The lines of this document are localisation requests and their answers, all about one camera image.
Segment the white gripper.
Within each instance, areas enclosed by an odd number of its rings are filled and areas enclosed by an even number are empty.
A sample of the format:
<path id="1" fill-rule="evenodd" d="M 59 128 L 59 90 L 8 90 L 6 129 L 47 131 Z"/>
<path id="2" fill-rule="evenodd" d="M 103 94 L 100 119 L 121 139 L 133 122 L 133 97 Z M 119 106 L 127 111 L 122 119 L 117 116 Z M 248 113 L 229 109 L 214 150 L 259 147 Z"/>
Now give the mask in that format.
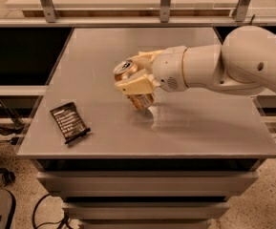
<path id="1" fill-rule="evenodd" d="M 159 86 L 168 93 L 186 91 L 188 87 L 182 69 L 186 50 L 184 46 L 177 46 L 165 50 L 139 52 L 138 56 L 153 61 L 153 74 L 141 70 L 127 79 L 116 82 L 115 87 L 126 95 L 151 94 Z"/>

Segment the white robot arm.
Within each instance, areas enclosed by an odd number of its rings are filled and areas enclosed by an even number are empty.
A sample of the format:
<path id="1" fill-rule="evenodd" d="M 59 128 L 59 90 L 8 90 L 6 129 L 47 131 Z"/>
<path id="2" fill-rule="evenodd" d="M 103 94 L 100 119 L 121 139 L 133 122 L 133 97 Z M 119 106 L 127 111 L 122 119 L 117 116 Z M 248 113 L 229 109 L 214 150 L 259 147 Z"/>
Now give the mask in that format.
<path id="1" fill-rule="evenodd" d="M 136 108 L 147 108 L 153 92 L 205 88 L 223 94 L 276 93 L 276 34 L 256 26 L 233 30 L 221 45 L 171 47 L 139 52 L 114 68 L 115 87 Z"/>

